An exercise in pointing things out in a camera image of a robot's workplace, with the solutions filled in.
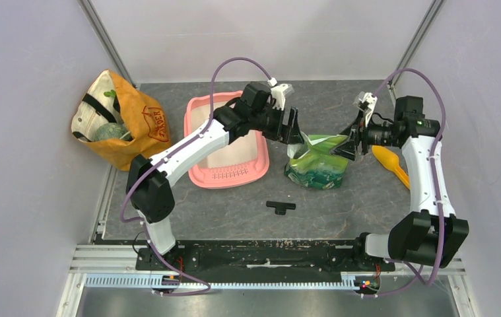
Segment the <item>metal frame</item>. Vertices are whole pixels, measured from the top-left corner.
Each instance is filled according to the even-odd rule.
[[[91,237],[89,238],[89,243],[93,243],[98,235],[104,237],[104,232],[106,230],[106,219],[108,218],[108,209],[110,208],[110,202],[112,200],[112,194],[114,192],[114,184],[116,182],[117,174],[118,169],[116,169],[116,167],[112,165],[109,165],[106,172],[106,178],[104,180],[105,185],[102,196],[96,207],[97,216],[93,225]]]
[[[136,271],[137,255],[131,246],[78,245],[69,270],[65,290],[58,306],[57,316],[75,316],[85,287],[148,287],[160,284],[164,275],[175,275],[173,271]],[[431,267],[422,271],[429,275]],[[351,281],[356,277],[369,276],[374,272],[342,272],[342,283],[222,283],[214,284],[216,289],[342,289],[349,290]],[[413,276],[413,272],[403,264],[397,264],[394,272],[382,272],[385,276]],[[466,271],[459,258],[439,271],[448,276],[451,293],[460,317],[477,317],[467,284]],[[188,283],[187,288],[197,289],[198,284]]]
[[[386,88],[390,93],[390,100],[392,101],[392,106],[396,108],[396,91],[394,90],[394,86],[391,83],[386,84]]]
[[[125,80],[129,81],[133,86],[135,86],[133,79],[131,78],[126,66],[124,65],[122,58],[120,58],[120,55],[116,50],[116,47],[110,40],[108,32],[106,32],[106,29],[104,28],[104,25],[102,24],[100,17],[98,16],[96,9],[94,8],[91,1],[77,0],[77,2],[79,2],[79,5],[81,6],[81,8],[83,8],[83,11],[85,12],[87,18],[89,19],[89,22],[93,27],[93,30],[95,31],[96,35],[100,40],[100,43],[102,44],[102,46],[108,53],[108,56],[116,66],[116,70],[118,71],[118,73],[122,77],[124,77]]]
[[[421,20],[421,23],[417,27],[415,34],[413,35],[411,41],[409,42],[409,44],[406,48],[406,51],[402,55],[402,58],[400,59],[398,66],[396,66],[396,70],[408,66],[412,57],[415,55],[415,52],[417,51],[419,44],[421,43],[421,41],[423,40],[423,38],[427,34],[429,26],[431,26],[437,13],[441,9],[444,1],[445,0],[433,0],[431,2],[431,4],[429,5],[429,9],[427,9],[425,16]],[[390,80],[390,82],[388,84],[388,88],[391,90],[391,95],[394,94],[393,90],[396,87],[396,84],[398,83],[398,81],[400,80],[400,77],[401,77],[401,74],[398,74],[394,78],[392,78],[392,80]]]

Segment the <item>pink plastic tray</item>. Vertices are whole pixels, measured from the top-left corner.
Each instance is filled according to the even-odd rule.
[[[213,95],[214,108],[239,97],[242,91]],[[209,118],[209,95],[192,98],[184,116],[184,136]],[[192,167],[188,174],[202,188],[229,188],[248,184],[264,176],[269,168],[267,144],[261,132],[250,131],[229,146],[215,151]]]

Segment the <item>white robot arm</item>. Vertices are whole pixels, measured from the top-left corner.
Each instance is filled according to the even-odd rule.
[[[334,147],[331,153],[355,160],[359,144],[362,154],[368,152],[370,145],[399,147],[406,160],[411,188],[410,213],[388,234],[361,234],[358,240],[362,253],[365,256],[434,265],[439,231],[444,230],[440,267],[446,267],[466,239],[469,227],[467,221],[456,218],[450,204],[440,160],[440,141],[433,157],[430,157],[431,146],[440,129],[439,122],[425,119],[422,98],[406,96],[396,100],[391,124],[371,122],[367,125],[376,99],[362,92],[356,102],[361,111],[355,121],[340,133],[349,137]],[[437,182],[432,173],[431,160],[435,162]],[[438,184],[440,201],[437,201],[435,184]],[[444,228],[439,226],[438,204],[443,206]]]
[[[157,251],[167,253],[176,243],[169,220],[174,208],[171,187],[193,165],[246,135],[251,129],[262,131],[266,138],[284,144],[304,142],[297,123],[296,109],[291,108],[289,121],[283,124],[284,103],[291,92],[292,87],[288,84],[270,89],[259,83],[250,83],[240,98],[231,100],[213,112],[213,120],[207,129],[204,129],[206,122],[170,149],[149,160],[138,156],[132,161],[127,191],[140,175],[164,159],[164,164],[141,183],[131,198],[132,204],[147,222],[149,240],[153,241]],[[361,111],[355,121],[340,133],[348,135],[348,138],[332,149],[331,153],[355,160],[359,144],[362,145],[363,154],[368,152],[370,145],[399,147],[405,157],[411,183],[411,212],[388,234],[361,234],[357,239],[359,256],[433,265],[438,231],[445,230],[440,267],[446,267],[468,235],[469,228],[467,221],[456,218],[448,199],[440,163],[440,142],[434,159],[442,196],[440,203],[444,206],[446,221],[445,228],[439,228],[436,189],[429,159],[430,147],[440,128],[439,122],[424,118],[422,99],[419,97],[398,98],[391,125],[368,123],[376,103],[376,97],[372,94],[362,92],[356,103]],[[196,135],[197,139],[189,143]],[[172,151],[175,154],[171,157],[169,154]]]
[[[140,155],[132,161],[127,191],[151,166],[164,161],[141,183],[131,197],[138,214],[147,223],[149,240],[153,241],[161,254],[167,253],[176,243],[169,219],[174,208],[170,188],[192,166],[237,138],[245,136],[251,129],[262,131],[264,137],[284,144],[304,142],[297,123],[297,109],[290,110],[288,124],[283,124],[285,100],[292,92],[292,86],[289,84],[269,88],[260,83],[250,83],[241,97],[234,98],[213,112],[209,126],[207,120],[192,134],[166,151],[149,159]]]

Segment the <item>green ball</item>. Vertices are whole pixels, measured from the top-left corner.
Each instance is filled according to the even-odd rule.
[[[118,123],[110,122],[101,125],[95,132],[93,141],[103,141],[108,139],[119,139],[122,135],[125,135],[128,129]],[[131,140],[131,136],[128,135],[124,138],[126,141]]]

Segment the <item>work surface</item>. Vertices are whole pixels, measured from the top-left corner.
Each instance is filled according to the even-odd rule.
[[[295,81],[286,103],[299,109],[299,125],[307,134],[337,134],[355,119],[352,106],[361,92],[374,92],[380,81]],[[218,83],[216,92],[242,90],[247,83]],[[142,85],[141,91],[163,106],[173,142],[184,137],[184,114],[195,96],[209,94],[209,83]],[[393,107],[383,90],[376,106],[391,118]],[[362,232],[385,233],[409,213],[409,191],[372,154],[350,162],[341,188],[314,190],[291,182],[283,174],[286,146],[268,141],[270,167],[257,181],[223,190],[198,188],[182,176],[172,191],[171,214],[177,239],[355,238]],[[132,239],[139,223],[121,223],[127,173],[119,172],[108,211],[104,239]],[[285,216],[275,215],[267,200],[296,204]],[[126,217],[136,215],[131,204]]]

